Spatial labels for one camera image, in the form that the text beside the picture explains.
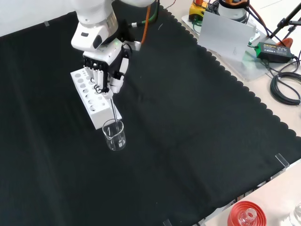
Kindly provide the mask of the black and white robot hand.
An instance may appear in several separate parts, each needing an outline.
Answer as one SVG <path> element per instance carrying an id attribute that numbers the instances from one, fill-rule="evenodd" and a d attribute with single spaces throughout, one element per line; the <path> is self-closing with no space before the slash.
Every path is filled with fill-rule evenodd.
<path id="1" fill-rule="evenodd" d="M 83 53 L 84 69 L 90 77 L 97 94 L 112 99 L 120 92 L 129 66 L 132 50 L 115 39 L 107 45 L 101 45 L 94 52 Z"/>

